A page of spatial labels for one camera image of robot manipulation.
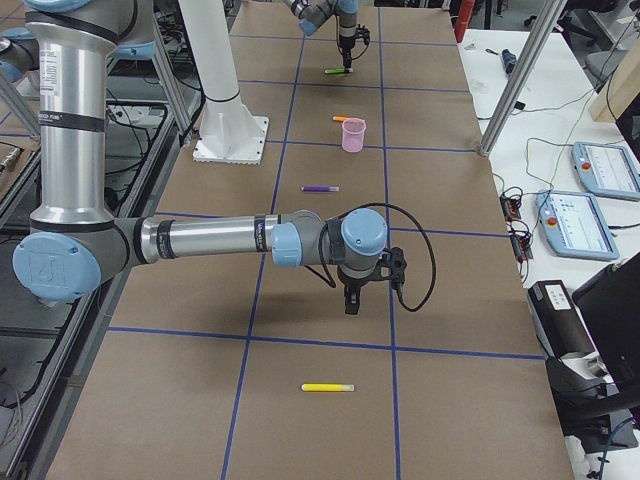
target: yellow marker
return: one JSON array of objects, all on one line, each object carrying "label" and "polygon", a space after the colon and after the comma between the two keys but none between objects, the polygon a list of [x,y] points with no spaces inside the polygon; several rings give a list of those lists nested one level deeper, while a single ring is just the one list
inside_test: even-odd
[{"label": "yellow marker", "polygon": [[303,383],[300,387],[303,392],[353,392],[354,385],[340,383]]}]

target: white pillar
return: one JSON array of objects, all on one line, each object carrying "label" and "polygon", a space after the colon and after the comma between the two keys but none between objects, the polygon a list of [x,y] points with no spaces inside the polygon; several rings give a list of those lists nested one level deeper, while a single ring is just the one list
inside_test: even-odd
[{"label": "white pillar", "polygon": [[258,164],[269,119],[242,103],[222,0],[179,0],[202,88],[207,96],[193,159]]}]

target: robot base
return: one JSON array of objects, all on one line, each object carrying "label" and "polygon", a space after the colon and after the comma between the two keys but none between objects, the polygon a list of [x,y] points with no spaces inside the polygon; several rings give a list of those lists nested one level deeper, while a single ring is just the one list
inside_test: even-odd
[{"label": "robot base", "polygon": [[258,165],[262,160],[269,118],[254,117],[244,105],[229,113],[205,111],[193,159]]}]

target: black monitor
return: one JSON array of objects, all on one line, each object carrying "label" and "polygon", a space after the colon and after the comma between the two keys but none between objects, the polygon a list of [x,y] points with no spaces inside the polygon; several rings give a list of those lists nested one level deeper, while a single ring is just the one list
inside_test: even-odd
[{"label": "black monitor", "polygon": [[640,421],[640,254],[609,265],[576,290],[593,342],[620,393],[585,405],[585,416],[629,409]]}]

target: white table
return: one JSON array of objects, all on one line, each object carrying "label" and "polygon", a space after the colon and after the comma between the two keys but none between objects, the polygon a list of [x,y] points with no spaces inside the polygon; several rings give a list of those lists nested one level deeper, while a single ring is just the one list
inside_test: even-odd
[{"label": "white table", "polygon": [[[468,30],[460,44],[469,87],[473,95],[478,117],[490,117],[507,84],[507,77],[499,56],[485,49],[501,52],[507,48],[517,56],[527,39],[526,32]],[[576,58],[560,34],[552,34],[543,49],[536,67],[526,82],[519,100],[526,110],[558,107],[580,98],[591,89],[591,84]],[[526,174],[525,145],[527,139],[538,137],[558,144],[576,141],[608,143],[622,140],[614,124],[596,123],[591,120],[588,105],[595,94],[587,94],[580,101],[560,110],[522,113],[512,116],[502,131],[490,155],[494,173],[500,175],[506,187],[519,186],[525,193],[548,189],[548,185]],[[489,122],[480,121],[482,131]],[[571,161],[571,149],[555,147],[540,142],[530,142],[530,171],[534,175],[553,181],[557,190],[585,191]],[[496,179],[500,192],[501,181]],[[598,204],[609,225],[628,225],[640,222],[640,204],[623,200],[598,197]],[[537,218],[535,195],[523,198],[521,213],[524,221],[533,228]],[[640,228],[618,231],[615,238],[621,259],[630,258],[640,250]],[[553,253],[544,238],[542,228],[534,233],[533,260],[529,262],[529,274],[524,287],[539,280],[561,279],[569,291],[582,285],[607,263],[590,260],[560,258]],[[598,454],[588,455],[592,469],[597,470]],[[606,480],[635,478],[640,471],[640,449],[611,452],[611,463],[605,469]]]}]

